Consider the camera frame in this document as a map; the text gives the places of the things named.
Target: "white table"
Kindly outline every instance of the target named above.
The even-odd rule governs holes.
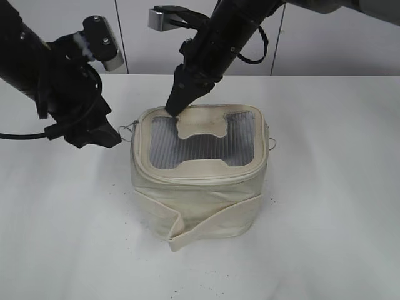
[[[172,76],[104,75],[109,120],[165,103]],[[35,133],[0,82],[2,132]],[[0,299],[399,299],[400,77],[226,77],[277,139],[258,220],[177,253],[134,204],[129,144],[0,141]]]

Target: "canvas bag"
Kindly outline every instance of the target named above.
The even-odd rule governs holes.
[[[191,106],[177,118],[150,109],[132,132],[135,201],[172,251],[240,235],[258,215],[268,153],[255,107]]]

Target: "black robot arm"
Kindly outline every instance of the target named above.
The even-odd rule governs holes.
[[[50,114],[57,124],[40,134],[0,134],[4,139],[54,139],[64,136],[76,147],[121,142],[108,123],[111,112],[101,96],[101,78],[88,64],[101,61],[107,70],[123,63],[105,18],[92,16],[84,30],[43,42],[6,1],[0,0],[0,78],[35,101],[39,118]]]
[[[150,28],[197,30],[196,36],[181,46],[184,62],[175,70],[166,111],[177,116],[194,100],[209,93],[236,57],[245,60],[240,56],[241,49],[264,19],[285,3],[319,13],[331,13],[346,6],[400,25],[398,0],[218,0],[210,18],[184,7],[156,6],[149,11]]]

